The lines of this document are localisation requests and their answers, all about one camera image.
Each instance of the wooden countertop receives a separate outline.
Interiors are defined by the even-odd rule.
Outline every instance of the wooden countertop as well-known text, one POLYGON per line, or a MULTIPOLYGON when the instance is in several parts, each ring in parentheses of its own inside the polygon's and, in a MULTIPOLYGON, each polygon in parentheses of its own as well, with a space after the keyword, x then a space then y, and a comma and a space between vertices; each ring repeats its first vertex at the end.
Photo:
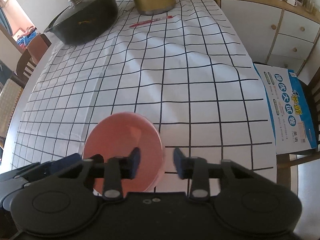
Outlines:
POLYGON ((292 6, 285 1, 279 1, 279 0, 243 0, 243 1, 257 2, 257 3, 262 3, 262 4, 278 7, 280 9, 284 9, 284 10, 299 14, 305 18, 308 18, 308 19, 320 24, 320 17, 317 17, 313 14, 306 12, 304 10, 304 8, 299 5, 292 6))

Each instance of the white tablecloth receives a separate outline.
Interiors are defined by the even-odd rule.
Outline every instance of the white tablecloth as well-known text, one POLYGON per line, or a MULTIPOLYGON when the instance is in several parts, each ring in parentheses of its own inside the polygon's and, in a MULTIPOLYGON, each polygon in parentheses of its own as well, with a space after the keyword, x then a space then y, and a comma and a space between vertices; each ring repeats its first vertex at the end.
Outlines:
MULTIPOLYGON (((12 168, 82 152, 110 114, 131 111, 159 129, 166 173, 156 191, 187 191, 173 148, 210 163, 222 158, 276 180, 274 135, 264 86, 243 44, 214 0, 176 0, 151 19, 133 0, 117 0, 119 18, 97 39, 59 44, 20 123, 12 168)), ((211 180, 211 194, 219 192, 211 180)))

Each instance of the workbook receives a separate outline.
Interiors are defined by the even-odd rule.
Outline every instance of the workbook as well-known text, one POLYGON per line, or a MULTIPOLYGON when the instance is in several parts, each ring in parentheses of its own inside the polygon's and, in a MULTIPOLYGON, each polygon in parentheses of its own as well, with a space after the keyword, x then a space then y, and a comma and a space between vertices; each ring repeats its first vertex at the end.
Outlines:
POLYGON ((266 88, 276 153, 295 153, 317 147, 310 110, 293 70, 255 64, 266 88))

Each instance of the pink bowl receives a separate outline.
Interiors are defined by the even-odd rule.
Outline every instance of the pink bowl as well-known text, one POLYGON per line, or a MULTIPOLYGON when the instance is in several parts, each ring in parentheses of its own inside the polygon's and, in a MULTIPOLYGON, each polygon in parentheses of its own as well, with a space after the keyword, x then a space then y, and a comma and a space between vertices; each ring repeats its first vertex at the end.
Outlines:
MULTIPOLYGON (((141 160, 135 179, 123 179, 124 196, 130 191, 146 191, 155 187, 164 174, 164 149, 160 135, 143 116, 125 112, 102 120, 90 133, 84 145, 84 158, 101 154, 104 161, 116 156, 128 156, 140 148, 141 160)), ((102 192, 103 179, 95 180, 95 190, 102 192)))

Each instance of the cabinet drawer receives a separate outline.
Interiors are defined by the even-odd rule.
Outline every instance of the cabinet drawer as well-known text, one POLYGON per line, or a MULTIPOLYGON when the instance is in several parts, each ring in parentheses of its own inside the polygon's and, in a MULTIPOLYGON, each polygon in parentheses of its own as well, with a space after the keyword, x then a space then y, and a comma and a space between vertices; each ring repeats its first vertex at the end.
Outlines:
POLYGON ((303 62, 303 59, 271 54, 267 64, 274 67, 292 69, 295 73, 297 73, 300 67, 302 66, 303 62))
POLYGON ((240 0, 221 0, 221 9, 252 61, 265 62, 276 35, 282 10, 240 0))
POLYGON ((278 34, 271 54, 305 60, 309 56, 312 47, 312 42, 278 34))
POLYGON ((320 24, 298 14, 285 11, 279 33, 314 42, 320 24))

